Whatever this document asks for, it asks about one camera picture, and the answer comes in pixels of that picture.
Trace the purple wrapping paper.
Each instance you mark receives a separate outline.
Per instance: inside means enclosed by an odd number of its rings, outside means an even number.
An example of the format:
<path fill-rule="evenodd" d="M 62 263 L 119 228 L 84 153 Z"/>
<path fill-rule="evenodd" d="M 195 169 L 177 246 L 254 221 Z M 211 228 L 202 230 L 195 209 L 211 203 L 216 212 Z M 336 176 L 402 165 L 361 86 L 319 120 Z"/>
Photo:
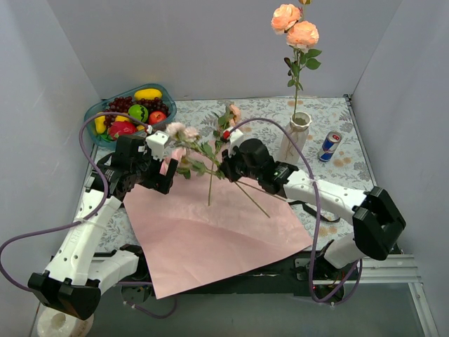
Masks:
<path fill-rule="evenodd" d="M 168 194 L 136 185 L 124 199 L 157 298 L 287 258 L 312 239 L 287 202 L 208 175 L 175 176 Z"/>

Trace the two-bloom peach rose stem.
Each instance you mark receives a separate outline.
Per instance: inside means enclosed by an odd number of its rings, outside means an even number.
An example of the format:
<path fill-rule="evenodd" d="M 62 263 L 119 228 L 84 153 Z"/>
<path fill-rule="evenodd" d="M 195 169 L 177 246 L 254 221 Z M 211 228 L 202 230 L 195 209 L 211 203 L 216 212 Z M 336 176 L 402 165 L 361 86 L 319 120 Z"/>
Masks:
<path fill-rule="evenodd" d="M 297 112 L 297 99 L 303 91 L 301 72 L 303 69 L 317 70 L 321 62 L 317 59 L 322 53 L 316 49 L 320 35 L 317 26 L 304 18 L 305 11 L 313 1 L 299 1 L 295 4 L 281 4 L 272 14 L 271 27 L 275 34 L 284 35 L 286 44 L 292 49 L 293 57 L 284 58 L 288 66 L 288 87 L 295 89 L 293 118 Z"/>

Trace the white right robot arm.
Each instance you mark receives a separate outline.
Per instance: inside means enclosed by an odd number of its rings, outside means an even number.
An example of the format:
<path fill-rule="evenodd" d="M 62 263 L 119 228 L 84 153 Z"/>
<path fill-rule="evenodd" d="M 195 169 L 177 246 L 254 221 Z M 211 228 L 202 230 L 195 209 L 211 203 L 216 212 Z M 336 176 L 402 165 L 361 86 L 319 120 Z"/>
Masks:
<path fill-rule="evenodd" d="M 386 190 L 355 190 L 312 180 L 295 165 L 275 161 L 255 138 L 222 151 L 220 170 L 232 182 L 251 178 L 265 192 L 315 205 L 352 225 L 352 233 L 327 243 L 311 263 L 326 279 L 335 278 L 343 267 L 364 257 L 386 260 L 406 227 Z"/>

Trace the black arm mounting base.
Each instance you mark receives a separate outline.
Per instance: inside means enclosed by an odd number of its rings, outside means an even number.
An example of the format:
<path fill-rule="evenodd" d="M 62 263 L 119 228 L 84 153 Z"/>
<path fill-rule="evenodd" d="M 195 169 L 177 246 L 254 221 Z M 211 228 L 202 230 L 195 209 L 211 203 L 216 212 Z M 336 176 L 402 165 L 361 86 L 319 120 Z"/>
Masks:
<path fill-rule="evenodd" d="M 124 300 L 143 303 L 150 296 L 155 297 L 151 277 L 143 250 L 138 245 L 125 244 L 121 251 L 136 253 L 139 257 L 138 271 L 125 277 L 121 286 Z M 308 252 L 295 255 L 234 277 L 185 291 L 185 295 L 229 295 L 229 294 L 293 294 L 309 296 L 309 257 Z M 354 282 L 360 275 L 359 270 L 351 271 L 351 265 L 331 276 L 325 276 L 319 266 L 314 267 L 315 294 L 319 298 L 327 296 L 345 277 Z"/>

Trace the pale pink rose stem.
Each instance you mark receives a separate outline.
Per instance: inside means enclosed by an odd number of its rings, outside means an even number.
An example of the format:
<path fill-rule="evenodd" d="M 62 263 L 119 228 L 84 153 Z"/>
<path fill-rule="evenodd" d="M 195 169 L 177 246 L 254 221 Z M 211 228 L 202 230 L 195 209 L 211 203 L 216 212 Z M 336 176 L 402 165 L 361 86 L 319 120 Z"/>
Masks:
<path fill-rule="evenodd" d="M 177 173 L 185 179 L 190 179 L 192 173 L 198 177 L 209 175 L 208 205 L 211 205 L 212 182 L 216 177 L 224 180 L 224 173 L 221 172 L 218 154 L 215 154 L 215 147 L 209 142 L 201 141 L 198 131 L 191 126 L 174 122 L 166 127 L 165 132 L 173 141 L 175 150 L 172 159 L 178 160 Z"/>

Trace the black gold-lettered ribbon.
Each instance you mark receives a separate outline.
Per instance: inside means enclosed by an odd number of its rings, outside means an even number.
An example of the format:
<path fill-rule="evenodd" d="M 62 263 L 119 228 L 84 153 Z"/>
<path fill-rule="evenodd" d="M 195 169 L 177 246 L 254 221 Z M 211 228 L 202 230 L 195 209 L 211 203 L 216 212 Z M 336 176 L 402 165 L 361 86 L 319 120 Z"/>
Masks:
<path fill-rule="evenodd" d="M 314 210 L 312 207 L 308 206 L 305 202 L 303 201 L 289 201 L 288 204 L 290 206 L 296 206 L 296 205 L 301 205 L 303 211 L 305 211 L 306 213 L 308 213 L 309 215 L 313 216 L 313 217 L 317 217 L 317 211 Z M 325 222 L 325 223 L 338 223 L 340 221 L 341 217 L 337 217 L 336 219 L 329 219 L 327 217 L 325 217 L 323 214 L 320 215 L 320 220 Z"/>

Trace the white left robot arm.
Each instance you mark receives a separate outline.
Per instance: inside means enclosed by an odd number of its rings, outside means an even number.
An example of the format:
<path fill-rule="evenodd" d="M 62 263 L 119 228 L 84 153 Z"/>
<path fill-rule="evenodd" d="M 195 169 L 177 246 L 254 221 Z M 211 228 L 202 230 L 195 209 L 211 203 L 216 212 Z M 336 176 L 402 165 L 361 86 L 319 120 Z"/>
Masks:
<path fill-rule="evenodd" d="M 169 142 L 162 131 L 147 137 L 121 136 L 115 151 L 98 160 L 99 169 L 91 173 L 83 191 L 76 226 L 45 270 L 29 278 L 28 287 L 43 305 L 86 320 L 114 285 L 149 283 L 149 263 L 141 247 L 126 244 L 110 253 L 95 250 L 128 192 L 145 187 L 168 194 L 177 168 L 173 159 L 166 174 L 160 173 Z"/>

